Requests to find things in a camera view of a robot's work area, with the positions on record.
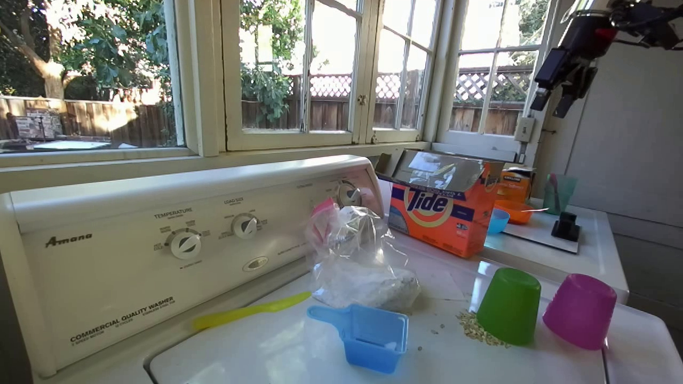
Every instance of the amana logo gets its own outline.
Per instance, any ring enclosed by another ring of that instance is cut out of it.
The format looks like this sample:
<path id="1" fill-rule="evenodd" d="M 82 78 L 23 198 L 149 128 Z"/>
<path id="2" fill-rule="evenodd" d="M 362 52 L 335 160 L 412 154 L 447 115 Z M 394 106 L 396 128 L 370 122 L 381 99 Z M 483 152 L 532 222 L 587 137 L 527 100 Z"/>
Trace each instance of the amana logo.
<path id="1" fill-rule="evenodd" d="M 92 239 L 92 233 L 84 233 L 84 235 L 77 235 L 77 237 L 49 237 L 45 247 L 59 247 L 59 245 L 64 245 L 64 244 L 77 244 L 77 241 L 85 241 L 85 239 Z"/>
<path id="2" fill-rule="evenodd" d="M 423 190 L 407 190 L 403 205 L 408 216 L 427 228 L 443 226 L 453 211 L 453 201 Z"/>

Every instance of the tide detergent box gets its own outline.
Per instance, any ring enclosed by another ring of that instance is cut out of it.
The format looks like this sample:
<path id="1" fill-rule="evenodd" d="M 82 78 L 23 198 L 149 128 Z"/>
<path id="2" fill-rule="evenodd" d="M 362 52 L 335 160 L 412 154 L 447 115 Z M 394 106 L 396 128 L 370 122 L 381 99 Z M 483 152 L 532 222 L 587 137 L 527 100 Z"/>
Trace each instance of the tide detergent box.
<path id="1" fill-rule="evenodd" d="M 388 226 L 449 255 L 485 249 L 504 163 L 407 152 L 394 178 Z"/>

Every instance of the window pane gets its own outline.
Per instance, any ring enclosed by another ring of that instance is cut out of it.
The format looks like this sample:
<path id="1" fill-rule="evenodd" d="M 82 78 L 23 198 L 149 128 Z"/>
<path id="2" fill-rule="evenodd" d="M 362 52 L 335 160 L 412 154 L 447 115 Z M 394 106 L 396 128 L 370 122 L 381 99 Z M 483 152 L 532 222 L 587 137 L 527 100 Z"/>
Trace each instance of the window pane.
<path id="1" fill-rule="evenodd" d="M 415 0 L 388 0 L 384 5 L 384 25 L 408 34 L 410 8 Z"/>
<path id="2" fill-rule="evenodd" d="M 460 57 L 451 130 L 478 133 L 492 65 L 492 54 Z"/>
<path id="3" fill-rule="evenodd" d="M 503 16 L 504 16 L 504 0 L 469 0 L 465 10 L 461 48 L 464 49 L 495 48 Z"/>
<path id="4" fill-rule="evenodd" d="M 401 111 L 401 126 L 418 126 L 418 113 L 426 97 L 426 69 L 427 69 L 427 54 L 418 48 L 410 48 L 408 55 L 408 71 L 403 74 L 403 111 Z"/>
<path id="5" fill-rule="evenodd" d="M 3 2 L 0 24 L 0 154 L 183 145 L 162 0 Z"/>
<path id="6" fill-rule="evenodd" d="M 241 5 L 243 128 L 346 130 L 357 20 L 322 2 L 315 8 L 307 8 L 305 0 Z M 307 14 L 312 14 L 310 66 L 305 65 Z"/>
<path id="7" fill-rule="evenodd" d="M 534 63 L 537 52 L 461 55 L 451 130 L 515 134 Z"/>
<path id="8" fill-rule="evenodd" d="M 418 0 L 418 6 L 415 8 L 412 39 L 430 48 L 433 29 L 435 29 L 435 0 Z"/>
<path id="9" fill-rule="evenodd" d="M 550 0 L 509 0 L 503 48 L 541 45 Z"/>
<path id="10" fill-rule="evenodd" d="M 396 115 L 401 94 L 407 40 L 388 31 L 381 37 L 381 63 L 379 63 L 379 83 L 377 83 L 377 126 L 396 126 Z"/>
<path id="11" fill-rule="evenodd" d="M 243 128 L 300 128 L 305 8 L 243 0 L 240 10 Z"/>
<path id="12" fill-rule="evenodd" d="M 355 81 L 357 20 L 318 5 L 315 16 L 312 130 L 346 130 Z"/>

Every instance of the purple cup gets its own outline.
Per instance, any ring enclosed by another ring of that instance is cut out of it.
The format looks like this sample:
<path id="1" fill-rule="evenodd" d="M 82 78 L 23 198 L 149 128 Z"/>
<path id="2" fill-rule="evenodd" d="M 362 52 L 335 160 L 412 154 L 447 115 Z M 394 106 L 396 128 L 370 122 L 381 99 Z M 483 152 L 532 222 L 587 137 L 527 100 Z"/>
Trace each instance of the purple cup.
<path id="1" fill-rule="evenodd" d="M 610 328 L 617 293 L 604 282 L 573 274 L 568 275 L 542 317 L 544 325 L 561 339 L 601 351 Z"/>

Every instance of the orange bottle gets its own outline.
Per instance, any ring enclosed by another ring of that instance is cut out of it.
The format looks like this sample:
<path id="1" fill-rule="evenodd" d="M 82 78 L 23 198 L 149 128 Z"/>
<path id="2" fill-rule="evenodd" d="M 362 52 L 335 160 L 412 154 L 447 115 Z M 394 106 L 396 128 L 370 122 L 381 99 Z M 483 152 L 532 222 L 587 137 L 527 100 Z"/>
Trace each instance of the orange bottle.
<path id="1" fill-rule="evenodd" d="M 532 207 L 532 179 L 515 170 L 504 170 L 495 193 L 495 207 L 510 214 L 513 225 L 530 225 Z"/>

